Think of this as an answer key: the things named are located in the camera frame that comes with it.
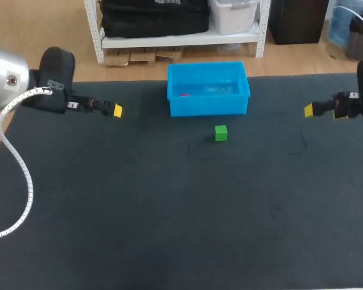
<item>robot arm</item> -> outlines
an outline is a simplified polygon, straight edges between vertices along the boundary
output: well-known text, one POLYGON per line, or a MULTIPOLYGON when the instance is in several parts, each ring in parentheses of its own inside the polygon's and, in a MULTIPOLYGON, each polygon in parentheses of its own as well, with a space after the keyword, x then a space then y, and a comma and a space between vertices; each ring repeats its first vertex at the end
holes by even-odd
POLYGON ((109 117, 121 117, 122 107, 115 103, 74 95, 71 91, 74 70, 74 56, 58 47, 46 50, 38 70, 29 70, 24 58, 0 50, 0 139, 19 163, 28 187, 27 204, 22 216, 10 228, 0 231, 0 237, 21 226, 31 210, 34 196, 30 172, 2 130, 2 122, 11 110, 21 104, 58 114, 69 109, 87 113, 100 111, 109 117))
POLYGON ((36 95, 21 102, 31 108, 63 114, 67 109, 109 117, 121 117, 122 107, 110 101, 74 95, 71 91, 75 70, 73 54, 51 47, 42 56, 39 69, 29 70, 25 59, 0 49, 0 111, 19 95, 36 87, 49 87, 52 94, 36 95))
POLYGON ((314 101, 305 107, 305 116, 322 116, 333 111, 334 118, 355 118, 363 116, 363 60, 358 64, 359 92, 338 92, 331 100, 314 101))

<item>white metal shelf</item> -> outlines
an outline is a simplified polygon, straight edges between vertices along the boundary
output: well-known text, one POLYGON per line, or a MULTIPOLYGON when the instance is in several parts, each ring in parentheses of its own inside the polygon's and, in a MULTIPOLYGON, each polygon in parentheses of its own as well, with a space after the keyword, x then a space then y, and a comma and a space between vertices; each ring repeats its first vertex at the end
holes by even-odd
POLYGON ((270 0, 261 0, 260 21, 258 22, 256 19, 253 28, 245 33, 220 35, 215 27, 210 24, 209 30, 204 33, 133 39, 105 37, 103 28, 98 31, 96 0, 83 1, 87 11, 98 63, 103 63, 103 49, 105 48, 177 47, 187 45, 243 44, 248 42, 256 42, 256 57, 263 57, 267 22, 269 20, 270 0))
POLYGON ((149 38, 107 38, 103 37, 103 28, 100 32, 102 48, 128 48, 128 47, 177 47, 187 45, 209 45, 209 44, 238 44, 258 41, 258 22, 255 21, 253 28, 245 33, 220 35, 215 27, 210 24, 207 32, 165 37, 149 38))

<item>black bag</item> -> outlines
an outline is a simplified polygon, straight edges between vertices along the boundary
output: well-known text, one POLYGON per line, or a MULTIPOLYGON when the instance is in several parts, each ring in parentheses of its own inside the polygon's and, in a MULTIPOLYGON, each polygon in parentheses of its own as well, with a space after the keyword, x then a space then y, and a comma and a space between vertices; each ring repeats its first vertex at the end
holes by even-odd
POLYGON ((106 37, 161 37, 209 28, 207 0, 103 0, 102 13, 106 37))
POLYGON ((207 0, 103 0, 107 13, 201 13, 208 9, 207 0))

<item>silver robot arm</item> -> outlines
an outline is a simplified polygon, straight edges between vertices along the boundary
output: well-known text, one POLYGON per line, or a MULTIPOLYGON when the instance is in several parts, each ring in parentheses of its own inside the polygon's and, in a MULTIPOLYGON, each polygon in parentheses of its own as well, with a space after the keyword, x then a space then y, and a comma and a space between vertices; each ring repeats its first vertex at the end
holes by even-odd
POLYGON ((29 73, 23 57, 0 49, 0 111, 28 89, 29 73))

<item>white storage box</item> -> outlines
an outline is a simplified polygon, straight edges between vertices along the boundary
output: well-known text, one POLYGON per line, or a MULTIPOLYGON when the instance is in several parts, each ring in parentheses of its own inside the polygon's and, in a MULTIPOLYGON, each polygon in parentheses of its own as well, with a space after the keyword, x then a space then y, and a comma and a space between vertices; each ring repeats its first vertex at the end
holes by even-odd
POLYGON ((220 34, 252 29, 257 5, 261 0, 211 0, 214 25, 220 34))

